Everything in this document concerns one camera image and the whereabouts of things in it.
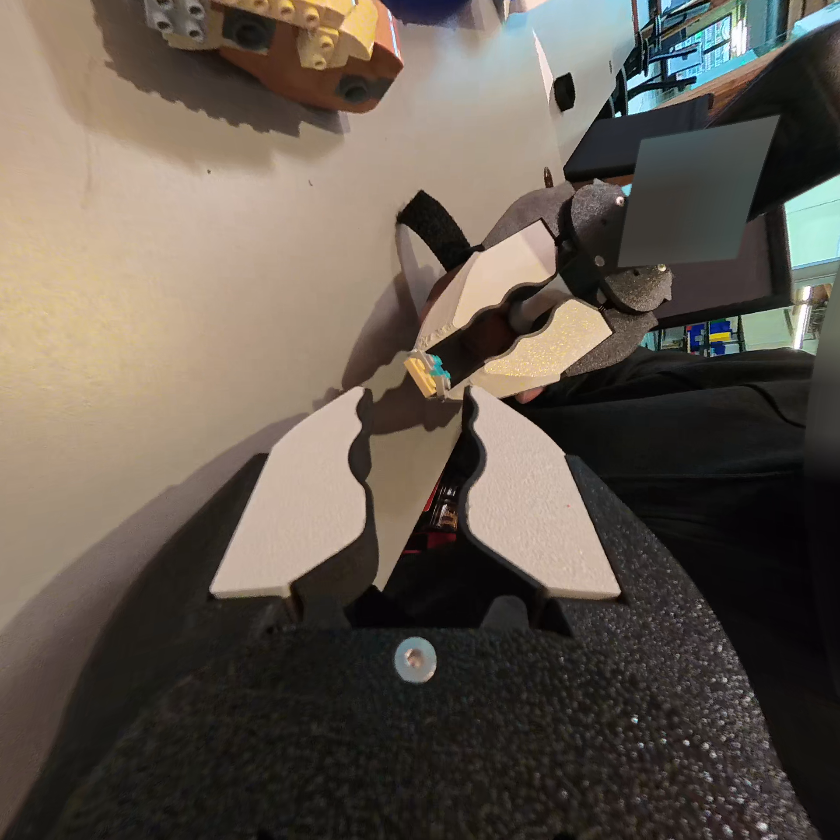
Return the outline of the black monitor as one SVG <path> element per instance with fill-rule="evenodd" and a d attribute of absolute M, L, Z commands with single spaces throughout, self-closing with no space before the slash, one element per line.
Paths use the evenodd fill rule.
<path fill-rule="evenodd" d="M 564 167 L 606 299 L 663 327 L 793 299 L 784 211 L 748 220 L 779 118 L 706 128 L 710 103 L 597 120 Z"/>

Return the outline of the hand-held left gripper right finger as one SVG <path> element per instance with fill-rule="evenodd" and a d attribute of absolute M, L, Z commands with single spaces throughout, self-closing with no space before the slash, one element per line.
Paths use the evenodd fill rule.
<path fill-rule="evenodd" d="M 613 601 L 621 586 L 562 448 L 479 387 L 465 430 L 478 447 L 461 507 L 465 535 L 547 595 Z"/>

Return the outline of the tan brown brick ship model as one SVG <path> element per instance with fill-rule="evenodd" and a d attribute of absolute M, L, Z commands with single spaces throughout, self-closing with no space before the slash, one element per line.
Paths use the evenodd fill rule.
<path fill-rule="evenodd" d="M 143 15 L 169 47 L 217 53 L 316 109 L 369 112 L 404 67 L 396 20 L 379 1 L 144 1 Z"/>

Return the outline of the tan square brick plate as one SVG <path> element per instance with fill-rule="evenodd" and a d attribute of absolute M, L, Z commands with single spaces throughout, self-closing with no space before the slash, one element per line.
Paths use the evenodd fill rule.
<path fill-rule="evenodd" d="M 404 366 L 418 390 L 425 398 L 438 396 L 438 361 L 429 353 L 414 350 L 408 354 Z"/>

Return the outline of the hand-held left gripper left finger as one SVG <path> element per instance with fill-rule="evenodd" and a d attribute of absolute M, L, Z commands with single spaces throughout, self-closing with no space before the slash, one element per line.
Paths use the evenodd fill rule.
<path fill-rule="evenodd" d="M 217 599 L 357 599 L 379 568 L 373 396 L 354 387 L 270 450 L 209 587 Z"/>

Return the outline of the red black tool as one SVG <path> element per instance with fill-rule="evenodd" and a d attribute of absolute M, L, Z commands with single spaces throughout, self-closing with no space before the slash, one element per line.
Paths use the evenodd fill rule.
<path fill-rule="evenodd" d="M 475 466 L 476 457 L 459 442 L 437 478 L 400 555 L 413 559 L 421 553 L 454 543 L 459 530 L 459 496 Z"/>

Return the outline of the person's right hand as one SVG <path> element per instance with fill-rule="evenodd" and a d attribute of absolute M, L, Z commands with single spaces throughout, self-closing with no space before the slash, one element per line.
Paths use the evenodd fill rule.
<path fill-rule="evenodd" d="M 483 312 L 463 331 L 460 346 L 466 358 L 464 376 L 477 371 L 489 359 L 507 353 L 521 337 L 510 319 L 511 311 L 517 306 L 517 303 L 505 303 Z"/>

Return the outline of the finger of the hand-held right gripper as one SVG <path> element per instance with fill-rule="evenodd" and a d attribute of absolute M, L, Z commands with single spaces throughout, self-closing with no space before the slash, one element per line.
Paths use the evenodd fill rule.
<path fill-rule="evenodd" d="M 498 308 L 522 287 L 540 287 L 557 273 L 554 236 L 541 218 L 498 244 L 473 254 L 436 299 L 414 349 L 430 351 L 475 316 Z"/>
<path fill-rule="evenodd" d="M 507 352 L 454 385 L 453 398 L 463 399 L 470 386 L 504 399 L 550 385 L 612 335 L 612 327 L 597 308 L 567 300 L 551 311 L 541 330 L 518 337 Z"/>

